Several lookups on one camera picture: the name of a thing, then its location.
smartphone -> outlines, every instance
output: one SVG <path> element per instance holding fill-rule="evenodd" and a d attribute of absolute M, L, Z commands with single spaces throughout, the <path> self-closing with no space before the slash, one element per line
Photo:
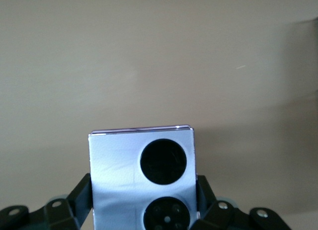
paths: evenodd
<path fill-rule="evenodd" d="M 188 125 L 88 136 L 95 230 L 186 230 L 197 220 Z"/>

large circular camera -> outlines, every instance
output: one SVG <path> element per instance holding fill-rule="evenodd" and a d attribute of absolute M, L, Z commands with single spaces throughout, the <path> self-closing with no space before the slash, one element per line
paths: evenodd
<path fill-rule="evenodd" d="M 141 156 L 141 169 L 156 184 L 172 184 L 184 173 L 187 159 L 182 147 L 168 139 L 151 142 Z"/>
<path fill-rule="evenodd" d="M 154 200 L 144 215 L 146 230 L 186 230 L 189 224 L 190 214 L 187 207 L 172 197 Z"/>

black bracket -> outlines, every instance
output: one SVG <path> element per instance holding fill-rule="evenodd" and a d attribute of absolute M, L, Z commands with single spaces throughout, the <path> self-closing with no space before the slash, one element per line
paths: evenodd
<path fill-rule="evenodd" d="M 197 203 L 201 218 L 190 230 L 290 230 L 277 213 L 254 208 L 248 214 L 227 201 L 216 199 L 206 177 L 197 179 Z M 86 174 L 65 199 L 55 199 L 29 213 L 26 206 L 0 211 L 0 230 L 80 230 L 92 208 L 90 174 Z"/>

camera lens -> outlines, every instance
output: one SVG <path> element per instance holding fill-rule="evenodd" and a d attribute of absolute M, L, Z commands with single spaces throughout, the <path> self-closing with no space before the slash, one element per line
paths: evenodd
<path fill-rule="evenodd" d="M 144 214 L 144 225 L 146 230 L 186 230 L 190 224 L 190 214 L 180 200 L 172 197 L 163 197 L 154 200 L 148 205 Z"/>
<path fill-rule="evenodd" d="M 183 175 L 186 156 L 176 142 L 159 139 L 146 146 L 140 163 L 148 180 L 156 184 L 171 184 Z"/>

beige wall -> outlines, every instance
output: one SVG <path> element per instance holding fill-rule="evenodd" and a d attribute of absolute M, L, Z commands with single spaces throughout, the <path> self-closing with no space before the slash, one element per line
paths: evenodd
<path fill-rule="evenodd" d="M 0 209 L 69 193 L 91 130 L 190 124 L 216 195 L 317 229 L 317 16 L 318 0 L 0 0 Z"/>

